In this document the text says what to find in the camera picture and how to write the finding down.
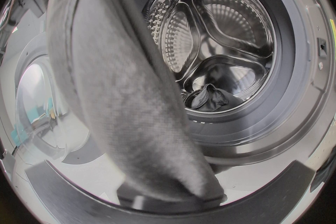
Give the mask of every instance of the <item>washing machine door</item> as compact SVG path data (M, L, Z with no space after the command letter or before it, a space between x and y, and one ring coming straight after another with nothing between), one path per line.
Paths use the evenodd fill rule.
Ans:
M200 211L125 187L55 83L42 1L3 0L0 164L12 213L5 223L294 222L334 170L329 1L135 2L226 199Z

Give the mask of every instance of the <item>stainless steel drum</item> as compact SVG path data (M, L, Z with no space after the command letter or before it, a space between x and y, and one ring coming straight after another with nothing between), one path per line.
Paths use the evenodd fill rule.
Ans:
M183 97L211 83L247 101L271 73L276 40L259 0L155 0L148 24Z

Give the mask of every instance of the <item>teal object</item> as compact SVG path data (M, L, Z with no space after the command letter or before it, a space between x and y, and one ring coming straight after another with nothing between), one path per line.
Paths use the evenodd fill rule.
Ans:
M51 107L53 106L53 101L51 98L48 100L48 108L50 109L50 104ZM40 117L38 113L38 108L35 107L27 112L27 117L29 119L29 122L32 123L34 120ZM11 138L13 139L15 145L19 147L22 143L24 143L28 139L28 135L24 129L24 127L20 124L17 126L16 124L14 125L14 130L10 133Z
M23 142L25 142L28 139L28 135L26 133L26 131L23 129L23 126L20 125L20 137L18 135L18 131L17 131L17 126L16 124L14 125L14 130L11 131L10 136L13 139L15 145L17 147L21 146Z
M29 110L27 112L27 116L28 116L28 119L29 119L30 123L32 123L35 119L39 118L40 115L39 115L39 113L37 111L37 107Z

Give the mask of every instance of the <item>laundry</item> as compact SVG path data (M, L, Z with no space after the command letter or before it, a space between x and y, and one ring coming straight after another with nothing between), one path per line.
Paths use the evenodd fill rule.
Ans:
M216 88L213 84L206 84L203 89L192 92L184 100L187 108L202 112L228 110L241 103L243 103L242 99L225 90Z

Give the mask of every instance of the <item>gray fabric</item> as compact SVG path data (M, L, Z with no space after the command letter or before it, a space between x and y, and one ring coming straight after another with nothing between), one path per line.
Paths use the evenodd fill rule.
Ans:
M132 187L164 201L223 196L132 0L49 0L46 32L57 85Z
M186 107L203 112L224 111L237 107L243 100L233 94L206 84L200 90L192 92L184 100Z

